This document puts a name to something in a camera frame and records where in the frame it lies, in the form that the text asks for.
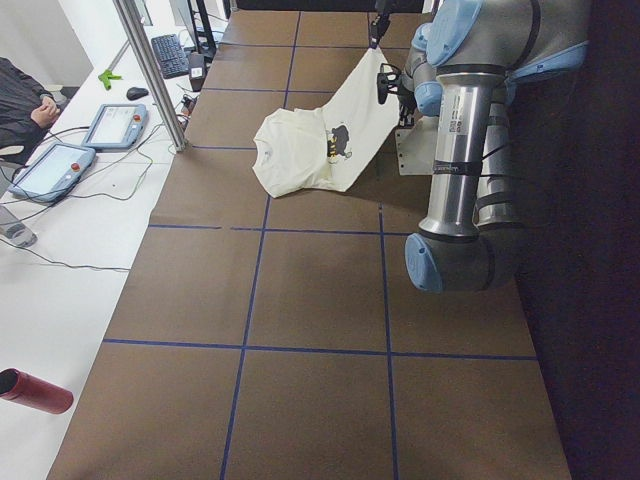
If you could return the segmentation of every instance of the black mouse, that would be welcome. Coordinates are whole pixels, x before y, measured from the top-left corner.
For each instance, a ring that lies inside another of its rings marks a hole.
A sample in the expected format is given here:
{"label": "black mouse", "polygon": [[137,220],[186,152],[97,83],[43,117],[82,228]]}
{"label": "black mouse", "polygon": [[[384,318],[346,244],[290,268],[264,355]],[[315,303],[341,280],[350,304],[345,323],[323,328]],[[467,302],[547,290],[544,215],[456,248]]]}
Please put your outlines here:
{"label": "black mouse", "polygon": [[129,100],[137,100],[138,98],[146,97],[149,95],[149,90],[142,87],[131,87],[127,90],[127,98]]}

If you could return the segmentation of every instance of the keyboard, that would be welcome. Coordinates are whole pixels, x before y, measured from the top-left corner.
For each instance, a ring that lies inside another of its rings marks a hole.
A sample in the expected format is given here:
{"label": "keyboard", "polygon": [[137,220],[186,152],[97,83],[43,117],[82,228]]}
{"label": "keyboard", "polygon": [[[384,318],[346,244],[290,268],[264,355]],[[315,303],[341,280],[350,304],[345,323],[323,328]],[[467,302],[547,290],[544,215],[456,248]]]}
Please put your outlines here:
{"label": "keyboard", "polygon": [[180,46],[177,35],[161,35],[151,39],[151,47],[160,66],[162,78],[173,78],[189,73],[189,60]]}

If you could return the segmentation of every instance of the red cylinder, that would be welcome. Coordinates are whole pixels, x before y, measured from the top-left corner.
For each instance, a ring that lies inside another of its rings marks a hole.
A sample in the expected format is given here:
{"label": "red cylinder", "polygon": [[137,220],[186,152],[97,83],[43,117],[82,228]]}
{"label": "red cylinder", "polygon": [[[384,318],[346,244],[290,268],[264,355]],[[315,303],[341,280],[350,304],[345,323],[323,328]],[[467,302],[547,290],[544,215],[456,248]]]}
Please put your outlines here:
{"label": "red cylinder", "polygon": [[69,390],[15,368],[0,372],[0,398],[49,413],[66,412],[73,405]]}

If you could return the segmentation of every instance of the white table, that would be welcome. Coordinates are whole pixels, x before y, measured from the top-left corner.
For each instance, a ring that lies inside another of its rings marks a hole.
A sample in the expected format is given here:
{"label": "white table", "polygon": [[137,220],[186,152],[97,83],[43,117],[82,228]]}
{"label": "white table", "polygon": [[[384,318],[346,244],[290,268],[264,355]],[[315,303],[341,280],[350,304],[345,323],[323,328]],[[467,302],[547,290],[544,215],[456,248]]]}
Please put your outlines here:
{"label": "white table", "polygon": [[[120,47],[114,45],[113,56]],[[146,86],[129,48],[114,69],[123,79],[113,80],[112,89],[106,91],[97,77],[110,61],[105,59],[104,65],[91,73],[54,125],[54,132],[88,126],[101,104],[128,103],[128,88]],[[187,76],[166,83],[174,104],[184,94],[179,85],[190,89]],[[149,110],[144,138],[161,118],[151,95],[136,102],[144,103]],[[63,134],[62,140],[79,144],[85,133]],[[32,158],[48,144],[39,147]],[[175,153],[164,127],[141,150],[153,158],[153,164],[130,200],[105,196],[66,199],[25,221],[38,236],[32,249],[73,265],[130,268]],[[118,162],[122,156],[99,153],[86,175],[109,168],[81,182],[72,194],[130,195],[150,162],[135,152]],[[15,200],[11,194],[2,197],[2,202],[11,200]],[[31,202],[6,206],[18,218],[42,208]],[[0,478],[37,480],[47,476],[126,278],[127,272],[48,265],[28,252],[0,244],[0,370],[17,368],[65,387],[75,397],[73,407],[61,415],[0,401]]]}

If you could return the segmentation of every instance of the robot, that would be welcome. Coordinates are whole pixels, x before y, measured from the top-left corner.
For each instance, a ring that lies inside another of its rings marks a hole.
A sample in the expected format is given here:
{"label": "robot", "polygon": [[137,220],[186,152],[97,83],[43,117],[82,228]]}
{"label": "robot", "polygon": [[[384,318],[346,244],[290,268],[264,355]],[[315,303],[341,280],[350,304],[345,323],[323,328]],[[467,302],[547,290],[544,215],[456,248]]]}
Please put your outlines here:
{"label": "robot", "polygon": [[[402,126],[414,125],[416,109],[439,116],[428,213],[405,245],[411,281],[434,293],[485,290],[512,278],[525,238],[507,105],[519,84],[582,65],[590,2],[438,3],[433,21],[417,29],[404,70],[381,66],[378,99],[398,95]],[[378,0],[376,8],[372,48],[393,2]]]}

